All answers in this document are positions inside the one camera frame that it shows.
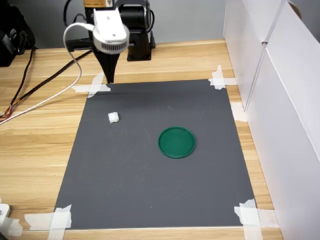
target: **wooden desk surface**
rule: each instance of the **wooden desk surface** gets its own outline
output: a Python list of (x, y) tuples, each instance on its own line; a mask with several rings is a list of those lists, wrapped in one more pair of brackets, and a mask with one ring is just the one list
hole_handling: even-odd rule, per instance
[[(0, 112), (16, 93), (30, 51), (17, 56), (10, 67), (0, 68)], [(39, 49), (27, 73), (21, 95), (54, 74), (71, 60), (65, 49)], [(80, 61), (83, 70), (78, 85), (91, 84), (102, 72), (93, 54)], [(152, 61), (127, 62), (120, 56), (115, 82), (159, 82), (212, 78), (221, 65), (225, 78), (234, 78), (223, 39), (158, 44)], [(72, 66), (19, 105), (15, 113), (33, 106), (70, 85), (79, 69)], [(241, 102), (237, 86), (227, 86), (231, 102)], [(11, 218), (20, 219), (22, 237), (47, 239), (48, 232), (28, 231), (25, 214), (51, 213), (54, 210), (69, 155), (75, 140), (87, 93), (73, 89), (47, 104), (0, 126), (0, 196), (11, 206)], [(257, 207), (273, 209), (257, 152), (246, 122), (235, 121)], [(282, 239), (279, 228), (262, 228), (263, 239)], [(115, 230), (66, 230), (64, 239), (109, 240), (241, 240), (242, 227), (153, 228)]]

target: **green lid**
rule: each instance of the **green lid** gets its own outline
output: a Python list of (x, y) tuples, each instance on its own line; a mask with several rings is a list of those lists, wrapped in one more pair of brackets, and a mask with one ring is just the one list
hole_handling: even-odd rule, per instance
[(172, 159), (182, 159), (194, 151), (196, 139), (188, 129), (173, 126), (160, 134), (158, 145), (165, 156)]

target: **gray wall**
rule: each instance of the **gray wall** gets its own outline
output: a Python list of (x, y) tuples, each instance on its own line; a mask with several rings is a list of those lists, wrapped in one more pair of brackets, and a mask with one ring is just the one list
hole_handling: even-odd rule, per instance
[[(38, 48), (63, 47), (63, 9), (67, 0), (10, 0), (32, 29)], [(155, 14), (153, 33), (157, 43), (223, 38), (226, 0), (149, 0)], [(73, 0), (67, 20), (84, 13), (83, 0)], [(85, 38), (88, 32), (74, 27), (68, 39)]]
[(320, 0), (291, 0), (300, 10), (303, 23), (320, 42)]

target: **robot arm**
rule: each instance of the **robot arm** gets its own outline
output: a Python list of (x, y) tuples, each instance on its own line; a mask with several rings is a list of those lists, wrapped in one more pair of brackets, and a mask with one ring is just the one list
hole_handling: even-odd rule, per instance
[(68, 40), (66, 45), (70, 52), (92, 49), (109, 84), (114, 82), (120, 53), (126, 49), (128, 61), (151, 60), (156, 45), (149, 0), (84, 0), (84, 7), (87, 23), (92, 25), (89, 38)]

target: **masking tape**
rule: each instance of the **masking tape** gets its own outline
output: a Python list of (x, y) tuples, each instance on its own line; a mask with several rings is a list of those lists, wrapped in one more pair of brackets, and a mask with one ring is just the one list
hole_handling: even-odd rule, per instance
[(243, 225), (245, 240), (262, 240), (261, 227), (279, 227), (276, 212), (274, 210), (258, 209), (254, 199), (235, 206), (234, 212)]
[(235, 78), (224, 78), (221, 65), (218, 69), (212, 73), (212, 78), (208, 79), (210, 86), (214, 86), (215, 89), (225, 89), (226, 85), (237, 85)]
[(71, 228), (71, 205), (57, 208), (55, 212), (25, 214), (24, 219), (31, 231), (49, 231), (48, 240), (63, 240), (65, 230)]
[(105, 84), (102, 84), (104, 76), (104, 72), (101, 72), (93, 78), (91, 85), (76, 85), (72, 88), (76, 93), (89, 93), (88, 99), (93, 97), (97, 92), (110, 92), (111, 88)]
[(241, 122), (247, 122), (247, 115), (245, 113), (244, 107), (242, 106), (242, 102), (231, 102), (231, 110), (234, 120), (238, 120)]
[(1, 212), (0, 215), (0, 232), (5, 236), (13, 236), (19, 237), (22, 235), (22, 226), (19, 223), (19, 219), (14, 219), (7, 217), (8, 213)]

